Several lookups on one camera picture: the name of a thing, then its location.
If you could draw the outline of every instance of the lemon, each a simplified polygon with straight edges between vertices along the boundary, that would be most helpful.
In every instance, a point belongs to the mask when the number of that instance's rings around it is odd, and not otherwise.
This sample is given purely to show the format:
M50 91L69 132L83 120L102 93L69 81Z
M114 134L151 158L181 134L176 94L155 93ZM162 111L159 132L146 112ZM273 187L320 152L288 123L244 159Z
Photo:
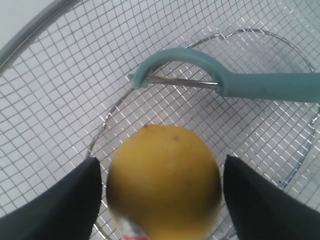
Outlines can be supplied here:
M116 151L107 179L114 220L129 216L151 240L201 240L221 200L218 164L194 132L149 124Z

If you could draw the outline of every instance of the frying basket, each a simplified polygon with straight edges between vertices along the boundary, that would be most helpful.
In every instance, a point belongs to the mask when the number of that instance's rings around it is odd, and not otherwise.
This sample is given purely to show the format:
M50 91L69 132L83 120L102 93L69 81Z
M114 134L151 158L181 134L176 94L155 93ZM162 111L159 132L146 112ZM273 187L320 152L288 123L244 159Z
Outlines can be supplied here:
M0 216L86 156L107 179L114 151L148 123L196 132L223 169L240 157L320 211L318 104L222 97L190 86L133 89L128 75L162 49L204 52L234 73L320 70L320 3L309 0L58 0L0 51ZM210 81L184 62L156 75ZM105 189L91 239L121 238ZM208 239L236 238L225 204Z

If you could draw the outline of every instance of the wire grid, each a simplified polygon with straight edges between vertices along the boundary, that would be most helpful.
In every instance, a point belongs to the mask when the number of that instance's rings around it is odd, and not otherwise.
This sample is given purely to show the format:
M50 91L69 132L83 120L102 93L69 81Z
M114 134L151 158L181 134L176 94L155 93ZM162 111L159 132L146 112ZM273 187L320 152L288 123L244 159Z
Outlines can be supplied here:
M206 141L220 163L233 154L280 185L306 150L316 106L223 98L207 89L154 85L132 91L126 78L149 55L187 47L213 33L258 28L280 34L319 70L320 4L309 1L102 1L75 5L46 29L0 77L0 216L23 206L92 154L105 181L114 150L146 123L186 127ZM197 47L237 73L310 72L292 47L259 33L217 37ZM158 75L209 80L173 62ZM112 113L110 110L126 98ZM314 146L284 189L320 210L318 131ZM120 239L105 191L97 220ZM223 204L208 238L232 228ZM104 239L94 229L92 239Z

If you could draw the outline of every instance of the wire mesh basket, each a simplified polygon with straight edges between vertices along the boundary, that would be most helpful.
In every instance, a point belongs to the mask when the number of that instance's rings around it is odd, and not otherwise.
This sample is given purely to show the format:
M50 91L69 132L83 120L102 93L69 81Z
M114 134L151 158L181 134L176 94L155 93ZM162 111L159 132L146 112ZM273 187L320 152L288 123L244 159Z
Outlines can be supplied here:
M223 169L240 157L320 211L319 106L222 97L206 88L151 84L128 74L173 47L209 54L234 73L320 70L320 3L311 0L60 0L0 51L0 216L23 206L86 156L107 179L114 151L148 123L196 132ZM156 75L210 81L170 62ZM121 238L106 191L91 238ZM208 239L236 239L225 204Z

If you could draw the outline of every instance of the black object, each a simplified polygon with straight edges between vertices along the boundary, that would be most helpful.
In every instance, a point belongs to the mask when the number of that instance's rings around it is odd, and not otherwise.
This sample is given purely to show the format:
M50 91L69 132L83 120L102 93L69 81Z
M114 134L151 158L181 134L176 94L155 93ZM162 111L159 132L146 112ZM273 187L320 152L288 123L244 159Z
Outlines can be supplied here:
M100 163L90 157L42 195L0 218L0 239L88 240L101 197Z
M223 192L239 240L320 239L320 213L227 156Z

